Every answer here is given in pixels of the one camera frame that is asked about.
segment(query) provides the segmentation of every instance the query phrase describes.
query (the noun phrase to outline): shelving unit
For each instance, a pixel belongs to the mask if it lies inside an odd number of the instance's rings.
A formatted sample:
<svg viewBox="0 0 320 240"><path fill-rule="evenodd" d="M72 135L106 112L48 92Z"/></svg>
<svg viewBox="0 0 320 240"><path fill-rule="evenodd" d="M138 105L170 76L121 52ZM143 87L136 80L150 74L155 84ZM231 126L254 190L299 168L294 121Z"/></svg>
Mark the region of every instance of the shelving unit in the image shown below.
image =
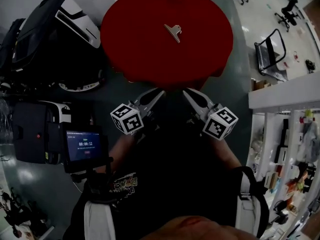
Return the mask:
<svg viewBox="0 0 320 240"><path fill-rule="evenodd" d="M281 141L283 129L283 120L289 119L289 134L287 155L284 162L282 176L276 187L276 191L268 190L265 199L269 206L269 222L272 222L277 214L274 211L275 205L279 201L285 201L290 198L287 194L286 184L290 179L290 168L297 161L299 151L299 133L303 130L303 123L300 123L300 117L304 116L306 109L319 110L320 108L320 72L305 75L284 83L273 85L267 88L249 93L249 107L253 110L252 133L257 127L264 127L263 145L258 161L256 179L258 182L266 177L267 172L274 171L275 156L277 147ZM259 122L254 119L259 115ZM264 116L264 124L261 125L261 117ZM290 232L303 226L300 223L303 215L308 210L310 203L317 197L320 190L320 161L318 160L314 179L309 192L304 194L296 192L295 198L299 197L295 206L298 213L292 213L284 210L288 214L288 221L283 224L273 223L272 227L266 230L261 239L268 239L275 235L276 240L285 240Z"/></svg>
<svg viewBox="0 0 320 240"><path fill-rule="evenodd" d="M259 135L259 132L264 128L265 125L265 114L253 114L252 115L252 125L251 125L251 138L250 138L250 146L252 145L252 142L254 141L254 138ZM252 168L254 171L254 167L256 164L260 163L260 158L257 159L255 155L249 155L246 166Z"/></svg>

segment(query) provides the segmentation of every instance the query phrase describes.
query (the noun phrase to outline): person's arm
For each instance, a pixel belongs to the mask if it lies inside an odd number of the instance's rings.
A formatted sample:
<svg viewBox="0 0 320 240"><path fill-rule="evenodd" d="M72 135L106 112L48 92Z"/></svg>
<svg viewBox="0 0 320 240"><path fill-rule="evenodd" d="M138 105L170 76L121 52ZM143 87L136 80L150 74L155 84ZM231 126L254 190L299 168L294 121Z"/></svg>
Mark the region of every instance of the person's arm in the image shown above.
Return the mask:
<svg viewBox="0 0 320 240"><path fill-rule="evenodd" d="M215 155L222 161L227 169L231 170L236 167L241 167L241 163L239 162L238 158L231 151L224 139L216 140L215 138L211 137L209 141Z"/></svg>
<svg viewBox="0 0 320 240"><path fill-rule="evenodd" d="M109 157L113 158L113 162L111 163L111 172L114 173L120 165L125 160L126 155L131 151L131 149L136 144L136 139L132 135L122 135L113 148L109 152ZM95 169L97 173L105 173L106 166L101 166Z"/></svg>

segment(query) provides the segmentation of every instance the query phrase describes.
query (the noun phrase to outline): timer display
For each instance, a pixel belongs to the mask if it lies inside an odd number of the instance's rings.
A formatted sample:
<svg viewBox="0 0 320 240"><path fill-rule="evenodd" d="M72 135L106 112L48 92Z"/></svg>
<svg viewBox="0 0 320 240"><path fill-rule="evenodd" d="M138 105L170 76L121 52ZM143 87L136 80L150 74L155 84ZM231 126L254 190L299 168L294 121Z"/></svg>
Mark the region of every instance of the timer display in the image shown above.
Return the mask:
<svg viewBox="0 0 320 240"><path fill-rule="evenodd" d="M71 162L103 156L99 133L67 130L66 139Z"/></svg>

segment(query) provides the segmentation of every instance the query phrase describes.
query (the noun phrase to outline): table top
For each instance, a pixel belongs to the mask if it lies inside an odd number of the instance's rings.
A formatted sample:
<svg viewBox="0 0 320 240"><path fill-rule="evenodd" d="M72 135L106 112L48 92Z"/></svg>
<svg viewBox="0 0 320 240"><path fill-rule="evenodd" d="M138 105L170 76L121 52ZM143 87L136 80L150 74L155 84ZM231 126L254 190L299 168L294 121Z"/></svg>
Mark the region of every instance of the table top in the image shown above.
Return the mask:
<svg viewBox="0 0 320 240"><path fill-rule="evenodd" d="M180 26L179 42L164 24ZM211 0L118 0L103 18L101 43L129 81L161 87L220 76L233 33Z"/></svg>

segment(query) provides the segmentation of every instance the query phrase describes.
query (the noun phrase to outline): person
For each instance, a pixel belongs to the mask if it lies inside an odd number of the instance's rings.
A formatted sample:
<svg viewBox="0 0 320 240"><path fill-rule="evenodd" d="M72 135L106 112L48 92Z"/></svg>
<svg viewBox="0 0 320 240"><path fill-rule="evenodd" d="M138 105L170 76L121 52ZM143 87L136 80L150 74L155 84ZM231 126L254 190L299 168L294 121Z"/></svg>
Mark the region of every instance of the person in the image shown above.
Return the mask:
<svg viewBox="0 0 320 240"><path fill-rule="evenodd" d="M170 121L138 143L130 134L121 136L109 156L110 192L123 194L111 205L117 240L256 239L231 227L237 202L230 193L241 184L232 171L241 163L225 140L201 135L192 123ZM64 240L85 239L88 200L85 185Z"/></svg>

